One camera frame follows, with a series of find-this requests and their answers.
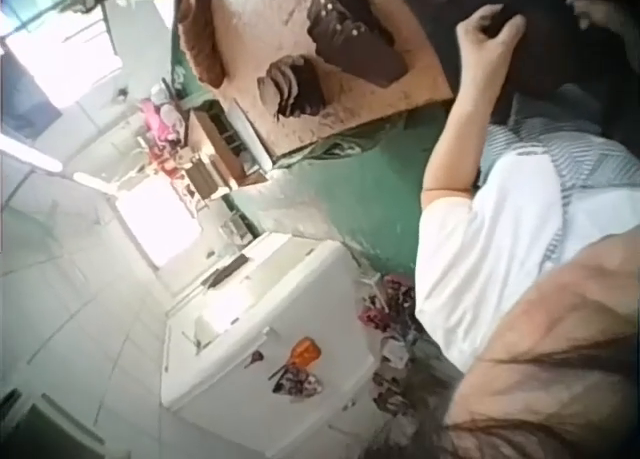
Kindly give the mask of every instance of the white shirt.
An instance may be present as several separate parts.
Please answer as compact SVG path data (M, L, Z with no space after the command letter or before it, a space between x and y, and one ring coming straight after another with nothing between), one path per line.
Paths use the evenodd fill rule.
M561 221L560 181L549 157L515 153L497 161L473 200L442 198L422 212L416 317L460 370L540 275ZM639 189L581 193L568 211L561 262L638 224Z

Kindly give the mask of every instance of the person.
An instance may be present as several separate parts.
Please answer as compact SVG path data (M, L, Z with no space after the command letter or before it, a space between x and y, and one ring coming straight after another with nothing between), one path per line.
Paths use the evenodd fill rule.
M540 278L500 321L443 412L418 411L411 443L362 459L640 457L640 227Z
M460 91L421 192L415 313L463 373L541 276L640 224L640 162L600 136L598 104L577 87L517 95L508 123L489 124L527 25L516 15L487 37L500 10L457 27Z

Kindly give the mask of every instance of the hair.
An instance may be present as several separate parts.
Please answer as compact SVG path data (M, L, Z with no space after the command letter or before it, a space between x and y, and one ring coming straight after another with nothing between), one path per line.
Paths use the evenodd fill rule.
M600 373L638 390L637 333L581 344L569 350L515 358L501 363L533 366L515 386L526 389L544 388L544 383L562 382L567 372ZM378 440L361 455L361 459L626 459L640 457L638 425L624 433L619 444L607 445L606 453L593 452L575 439L579 430L566 413L546 418L544 422L483 417L445 424L444 415L453 388L440 391L440 407L417 411L419 426L407 446Z

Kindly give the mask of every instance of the window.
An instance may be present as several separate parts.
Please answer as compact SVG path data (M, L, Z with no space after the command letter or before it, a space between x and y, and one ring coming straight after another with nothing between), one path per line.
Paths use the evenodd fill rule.
M145 179L123 194L116 208L157 267L185 251L202 230L164 176Z
M101 8L49 12L7 35L5 43L56 107L73 104L122 67Z

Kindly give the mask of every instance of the hand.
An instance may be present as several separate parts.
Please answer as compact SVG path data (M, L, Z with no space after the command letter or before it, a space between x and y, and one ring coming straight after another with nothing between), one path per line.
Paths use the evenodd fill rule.
M456 28L462 62L459 96L470 100L471 105L484 103L493 108L507 77L513 50L526 29L524 16L517 15L495 38L487 37L483 29L502 7L481 7Z

